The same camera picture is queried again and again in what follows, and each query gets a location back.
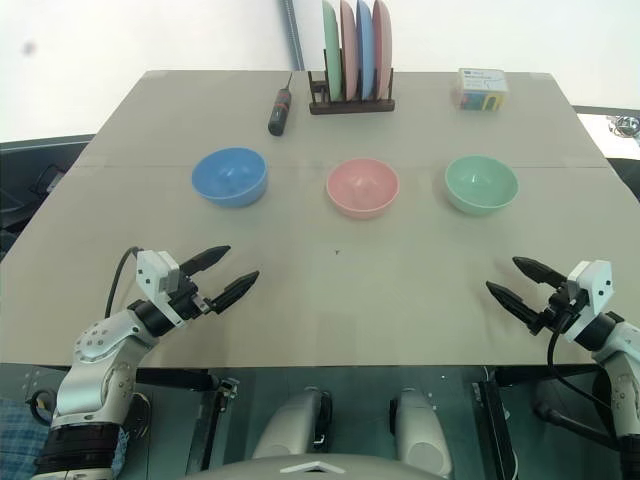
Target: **plastic container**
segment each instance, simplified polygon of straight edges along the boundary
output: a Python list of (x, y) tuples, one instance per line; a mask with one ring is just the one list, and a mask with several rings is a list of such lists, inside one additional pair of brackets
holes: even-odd
[(509, 87), (502, 70), (461, 68), (458, 70), (458, 104), (463, 110), (498, 110)]

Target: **beige table surface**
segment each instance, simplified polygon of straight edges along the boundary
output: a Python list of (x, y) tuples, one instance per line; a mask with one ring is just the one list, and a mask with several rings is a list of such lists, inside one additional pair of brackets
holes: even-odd
[[(70, 363), (131, 245), (178, 261), (231, 245), (195, 277), (210, 296), (262, 272), (223, 315), (166, 335), (145, 366), (542, 364), (548, 332), (531, 336), (484, 287), (489, 279), (545, 305), (551, 290), (522, 276), (514, 255), (565, 273), (582, 259), (611, 260), (611, 308), (638, 318), (638, 203), (549, 75), (510, 74), (495, 114), (456, 110), (454, 74), (407, 73), (396, 74), (393, 113), (314, 117), (298, 73), (275, 138), (266, 121), (286, 78), (148, 72), (0, 264), (0, 360)], [(270, 166), (267, 193), (248, 208), (219, 208), (191, 188), (199, 159), (230, 145), (255, 148)], [(468, 153), (516, 169), (511, 206), (474, 218), (448, 204), (444, 169)], [(354, 156), (399, 174), (400, 195), (381, 218), (347, 219), (326, 198), (328, 171)], [(114, 309), (141, 295), (131, 265), (120, 287)], [(589, 361), (564, 341), (557, 359)]]

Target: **plaid fabric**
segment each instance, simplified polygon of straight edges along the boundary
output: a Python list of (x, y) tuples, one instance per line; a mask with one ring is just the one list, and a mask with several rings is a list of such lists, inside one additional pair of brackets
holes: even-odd
[[(0, 398), (0, 478), (31, 478), (36, 472), (33, 462), (40, 455), (48, 432), (48, 427), (33, 419), (28, 406)], [(114, 476), (120, 473), (124, 465), (128, 439), (128, 434), (121, 428), (111, 465)]]

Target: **pink bowl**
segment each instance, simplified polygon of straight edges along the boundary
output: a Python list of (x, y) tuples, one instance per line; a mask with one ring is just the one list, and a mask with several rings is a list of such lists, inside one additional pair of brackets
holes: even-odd
[(398, 195), (396, 172), (373, 158), (353, 158), (334, 168), (327, 179), (329, 198), (352, 218), (373, 218), (385, 211)]

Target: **blue plate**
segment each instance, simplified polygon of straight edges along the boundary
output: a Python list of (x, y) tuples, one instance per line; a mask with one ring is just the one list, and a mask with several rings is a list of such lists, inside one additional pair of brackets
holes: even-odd
[(362, 98), (373, 93), (373, 76), (375, 71), (375, 42), (373, 39), (373, 22), (371, 11), (363, 0), (358, 0), (356, 12), (358, 29), (358, 55), (360, 57), (360, 92)]
[(200, 160), (191, 174), (191, 184), (216, 205), (244, 207), (267, 189), (267, 163), (248, 148), (225, 148)]

